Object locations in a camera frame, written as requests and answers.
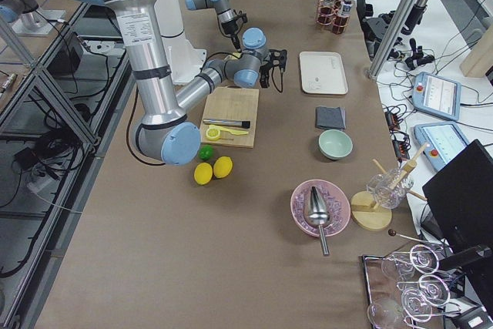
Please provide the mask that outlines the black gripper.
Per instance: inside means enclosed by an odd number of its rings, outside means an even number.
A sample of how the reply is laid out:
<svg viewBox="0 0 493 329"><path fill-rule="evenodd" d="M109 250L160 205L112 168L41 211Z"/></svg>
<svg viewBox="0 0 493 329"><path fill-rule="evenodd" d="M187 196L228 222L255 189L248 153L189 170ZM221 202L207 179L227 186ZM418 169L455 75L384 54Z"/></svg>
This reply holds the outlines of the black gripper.
<svg viewBox="0 0 493 329"><path fill-rule="evenodd" d="M238 31L239 31L239 27L238 27L238 24L236 23L236 19L232 19L232 20L229 20L227 22L223 22L222 28L223 28L225 35L233 43L235 50L240 51L241 50L240 40L239 40L238 35L237 35Z"/></svg>
<svg viewBox="0 0 493 329"><path fill-rule="evenodd" d="M260 67L259 74L259 82L260 86L262 88L269 88L270 87L270 72L273 68L273 65L271 63L265 63Z"/></svg>

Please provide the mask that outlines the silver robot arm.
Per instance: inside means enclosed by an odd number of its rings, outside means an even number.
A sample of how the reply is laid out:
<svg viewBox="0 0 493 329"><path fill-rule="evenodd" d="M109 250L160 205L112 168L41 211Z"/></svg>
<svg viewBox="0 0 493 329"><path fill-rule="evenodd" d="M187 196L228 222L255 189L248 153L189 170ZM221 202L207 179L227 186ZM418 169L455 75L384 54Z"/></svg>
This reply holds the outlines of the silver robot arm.
<svg viewBox="0 0 493 329"><path fill-rule="evenodd" d="M160 26L181 18L178 0L78 0L113 10L141 96L144 116L133 130L138 151L166 165L183 165L196 156L200 130L187 113L227 79L242 88L253 88L272 60L272 49L259 28L237 36L229 0L186 0L191 10L212 8L226 26L240 57L212 59L183 88L175 89L172 67L180 57L168 59Z"/></svg>

